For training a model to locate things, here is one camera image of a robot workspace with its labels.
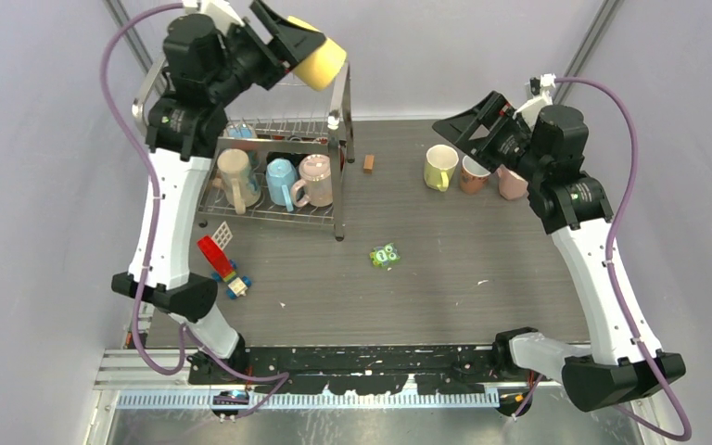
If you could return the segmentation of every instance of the wooden block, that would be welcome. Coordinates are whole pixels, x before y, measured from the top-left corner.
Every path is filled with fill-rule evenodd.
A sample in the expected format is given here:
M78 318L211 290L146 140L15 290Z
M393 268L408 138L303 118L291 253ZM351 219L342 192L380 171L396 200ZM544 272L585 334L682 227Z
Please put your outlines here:
M364 172L372 173L374 164L375 164L375 156L374 155L365 156L364 157Z

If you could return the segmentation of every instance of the green toy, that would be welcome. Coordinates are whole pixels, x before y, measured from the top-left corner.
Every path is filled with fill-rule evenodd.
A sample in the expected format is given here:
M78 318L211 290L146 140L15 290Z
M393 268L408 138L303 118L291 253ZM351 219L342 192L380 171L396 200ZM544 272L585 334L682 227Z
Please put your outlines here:
M370 260L375 267L388 267L400 260L400 253L394 247L394 243L388 243L385 246L374 248L370 252Z

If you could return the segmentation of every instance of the yellow mug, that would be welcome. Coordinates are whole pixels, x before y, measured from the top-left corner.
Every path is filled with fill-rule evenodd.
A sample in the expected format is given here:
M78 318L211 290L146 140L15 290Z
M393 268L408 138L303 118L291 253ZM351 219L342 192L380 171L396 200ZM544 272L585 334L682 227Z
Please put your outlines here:
M427 151L425 162L425 184L428 187L445 192L454 175L454 169L460 163L460 155L450 146L432 146Z

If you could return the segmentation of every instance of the gray wall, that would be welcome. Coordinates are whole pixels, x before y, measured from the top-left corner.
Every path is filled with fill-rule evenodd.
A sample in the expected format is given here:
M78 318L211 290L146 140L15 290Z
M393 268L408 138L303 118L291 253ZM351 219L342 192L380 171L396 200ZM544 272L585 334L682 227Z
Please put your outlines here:
M651 327L687 363L674 388L693 443L712 444L712 4L669 6L625 2L583 77L613 86L637 123L640 174L619 242ZM617 207L628 174L625 125L587 87L568 105L585 113L586 167ZM679 428L672 417L666 425Z
M102 351L123 339L109 280L146 176L99 93L114 32L100 2L0 1L0 443L81 443ZM128 108L139 69L125 48L113 64Z
M168 0L124 2L131 16ZM231 4L251 17L250 0ZM474 105L492 89L523 99L532 75L563 71L601 2L568 0L267 0L284 16L304 19L349 51L356 117L447 116ZM174 15L149 21L139 32L161 52ZM262 25L256 23L257 30ZM284 97L242 95L233 116L284 113ZM304 110L317 111L304 104ZM289 108L288 116L295 116Z

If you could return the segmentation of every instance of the metal rack frame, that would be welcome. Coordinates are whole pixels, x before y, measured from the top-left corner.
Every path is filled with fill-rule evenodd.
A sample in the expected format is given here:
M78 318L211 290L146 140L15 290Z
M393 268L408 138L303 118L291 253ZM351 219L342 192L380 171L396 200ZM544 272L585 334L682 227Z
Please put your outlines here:
M164 56L154 62L146 74L132 105L135 125L143 136L146 135L147 129L145 114L146 102L150 98L153 89L162 91L167 86L164 84L165 81L160 75L164 66ZM294 76L289 77L291 82L278 83L275 88L272 89L272 94L275 93L275 90L280 90L276 93L282 93L284 90L289 91L290 89L301 86L310 90L311 94L315 94L309 87L302 85L301 82L292 82L296 79ZM321 117L314 116L314 112L310 113L308 117L306 110L304 117L301 117L302 114L299 112L295 118L231 119L229 117L229 123L250 125L255 129L259 138L236 139L222 135L217 143L217 157L227 148L255 150L258 152L272 151L278 153L327 155L331 159L333 167L331 169L333 201L330 206L323 208L305 207L295 209L292 212L286 211L283 207L275 206L271 200L266 197L268 191L265 189L265 179L262 173L259 173L259 179L262 179L261 183L264 187L263 198L254 206L248 208L246 214L236 214L233 206L228 204L224 199L222 190L209 187L210 180L213 180L217 174L216 162L213 162L209 181L206 182L200 195L197 209L198 213L214 216L260 218L288 223L311 223L318 225L331 223L334 226L335 239L337 241L344 239L343 178L345 176L345 165L355 160L353 153L353 119L350 111L350 63L348 61L345 62L342 70L340 70L334 79L330 90L331 97L326 104L327 111ZM317 93L314 97L316 97L315 100L319 101L322 94ZM300 136L307 139L325 138L326 143L323 144L314 140L287 140L290 136ZM338 169L336 166L340 162L340 156L342 156L342 147L345 147L345 160L347 163L343 165L342 169Z

